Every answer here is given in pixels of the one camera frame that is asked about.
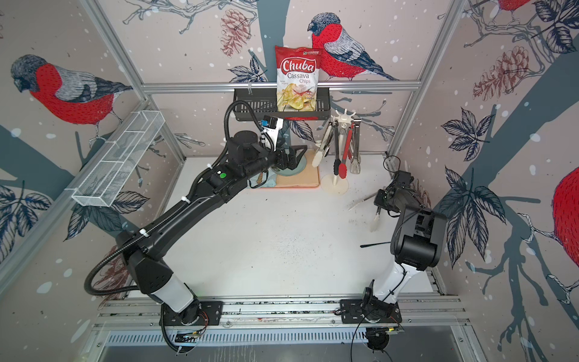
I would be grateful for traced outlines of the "cream handled utensil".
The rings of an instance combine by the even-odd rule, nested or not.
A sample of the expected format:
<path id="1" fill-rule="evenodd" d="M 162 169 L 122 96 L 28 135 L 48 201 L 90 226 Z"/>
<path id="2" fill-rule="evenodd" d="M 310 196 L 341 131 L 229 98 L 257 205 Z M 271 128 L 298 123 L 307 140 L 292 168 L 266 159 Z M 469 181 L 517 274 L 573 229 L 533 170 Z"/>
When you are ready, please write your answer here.
<path id="1" fill-rule="evenodd" d="M 360 174 L 360 125 L 361 120 L 353 121 L 353 133 L 351 139 L 351 173 Z"/>

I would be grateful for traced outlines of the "black steel tongs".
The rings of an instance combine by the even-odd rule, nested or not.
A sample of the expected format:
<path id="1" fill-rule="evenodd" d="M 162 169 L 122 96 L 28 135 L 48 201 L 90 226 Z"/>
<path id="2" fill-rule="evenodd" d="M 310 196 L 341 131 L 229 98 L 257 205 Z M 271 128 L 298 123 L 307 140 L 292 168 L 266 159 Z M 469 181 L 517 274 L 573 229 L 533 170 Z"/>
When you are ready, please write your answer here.
<path id="1" fill-rule="evenodd" d="M 340 125 L 338 121 L 333 122 L 333 140 L 334 140 L 334 151 L 335 151 L 335 159 L 333 164 L 333 174 L 335 177 L 339 176 L 339 169 L 341 165 L 340 160 Z"/>

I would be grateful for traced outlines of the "red silicone tongs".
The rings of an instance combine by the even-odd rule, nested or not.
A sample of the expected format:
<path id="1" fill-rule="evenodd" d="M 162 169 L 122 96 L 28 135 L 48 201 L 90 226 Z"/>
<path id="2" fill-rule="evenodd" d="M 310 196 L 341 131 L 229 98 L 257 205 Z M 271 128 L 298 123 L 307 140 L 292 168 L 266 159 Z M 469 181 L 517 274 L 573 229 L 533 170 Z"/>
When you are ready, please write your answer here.
<path id="1" fill-rule="evenodd" d="M 339 165 L 339 177 L 341 179 L 345 179 L 347 176 L 347 172 L 348 172 L 348 167 L 347 167 L 347 160 L 350 154 L 350 144 L 351 144 L 351 139 L 353 136 L 353 130 L 354 130 L 354 124 L 351 123 L 350 127 L 348 128 L 348 131 L 346 133 L 346 137 L 345 137 L 345 142 L 344 142 L 344 150 L 342 153 L 342 161 L 341 164 Z"/>

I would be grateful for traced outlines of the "plain steel tongs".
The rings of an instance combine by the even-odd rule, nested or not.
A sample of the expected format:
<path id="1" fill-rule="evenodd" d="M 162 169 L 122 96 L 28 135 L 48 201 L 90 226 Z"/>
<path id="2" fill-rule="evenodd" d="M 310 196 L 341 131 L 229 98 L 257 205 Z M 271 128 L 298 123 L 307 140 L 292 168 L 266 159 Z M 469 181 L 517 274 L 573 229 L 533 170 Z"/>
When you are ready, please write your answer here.
<path id="1" fill-rule="evenodd" d="M 371 233 L 376 232 L 380 224 L 381 208 L 374 205 L 376 196 L 377 192 L 374 192 L 370 195 L 364 196 L 363 198 L 359 198 L 352 202 L 347 209 L 348 212 L 356 211 L 361 213 L 362 211 L 365 211 L 366 215 L 369 217 L 368 229 Z"/>

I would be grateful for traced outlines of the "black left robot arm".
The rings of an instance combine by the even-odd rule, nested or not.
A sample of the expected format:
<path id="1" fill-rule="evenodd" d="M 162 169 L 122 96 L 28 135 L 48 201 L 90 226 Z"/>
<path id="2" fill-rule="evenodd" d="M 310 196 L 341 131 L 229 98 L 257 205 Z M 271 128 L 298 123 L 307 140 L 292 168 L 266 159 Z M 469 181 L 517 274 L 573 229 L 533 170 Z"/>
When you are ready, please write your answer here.
<path id="1" fill-rule="evenodd" d="M 279 146 L 267 132 L 274 121 L 270 116 L 258 119 L 247 101 L 232 102 L 224 115 L 226 144 L 218 158 L 196 176 L 188 194 L 158 219 L 137 233 L 117 235 L 118 249 L 89 272 L 85 292 L 108 296 L 140 291 L 177 314 L 196 312 L 196 295 L 164 262 L 164 256 L 199 221 L 249 187 L 253 177 L 271 168 L 294 170 L 299 166 L 307 146 Z M 96 289 L 92 283 L 97 274 L 117 258 L 122 259 L 135 284 Z"/>

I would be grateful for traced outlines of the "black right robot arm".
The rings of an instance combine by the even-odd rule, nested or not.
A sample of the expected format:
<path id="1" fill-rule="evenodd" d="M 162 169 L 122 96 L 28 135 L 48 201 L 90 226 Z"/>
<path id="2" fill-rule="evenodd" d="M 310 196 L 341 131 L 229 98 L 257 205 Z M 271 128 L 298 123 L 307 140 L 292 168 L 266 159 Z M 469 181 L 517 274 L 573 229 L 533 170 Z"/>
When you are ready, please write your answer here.
<path id="1" fill-rule="evenodd" d="M 413 276 L 435 267 L 443 251 L 448 220 L 423 204 L 411 187 L 413 180 L 409 172 L 395 172 L 391 183 L 378 190 L 374 200 L 375 206 L 397 219 L 388 243 L 394 264 L 374 283 L 375 296 L 388 304 L 396 303 Z"/>

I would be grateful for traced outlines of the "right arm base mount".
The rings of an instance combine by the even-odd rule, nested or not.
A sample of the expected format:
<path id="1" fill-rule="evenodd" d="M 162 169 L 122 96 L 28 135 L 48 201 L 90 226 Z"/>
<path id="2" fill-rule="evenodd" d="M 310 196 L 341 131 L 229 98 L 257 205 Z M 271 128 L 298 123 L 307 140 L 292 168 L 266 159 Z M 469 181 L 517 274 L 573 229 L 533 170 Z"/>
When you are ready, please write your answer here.
<path id="1" fill-rule="evenodd" d="M 339 301 L 333 314 L 341 318 L 342 324 L 381 324 L 401 323 L 402 317 L 398 304 L 389 304 L 373 295 L 374 280 L 363 291 L 360 299 Z"/>

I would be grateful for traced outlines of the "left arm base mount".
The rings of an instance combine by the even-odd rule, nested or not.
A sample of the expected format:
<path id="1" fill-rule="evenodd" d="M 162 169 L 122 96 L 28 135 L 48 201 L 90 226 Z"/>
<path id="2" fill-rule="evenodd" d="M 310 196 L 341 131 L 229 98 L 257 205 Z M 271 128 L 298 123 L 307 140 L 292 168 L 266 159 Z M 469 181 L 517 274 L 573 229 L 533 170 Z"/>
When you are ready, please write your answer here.
<path id="1" fill-rule="evenodd" d="M 221 300 L 195 300 L 182 312 L 175 312 L 163 304 L 159 324 L 165 327 L 217 326 L 223 313 Z"/>

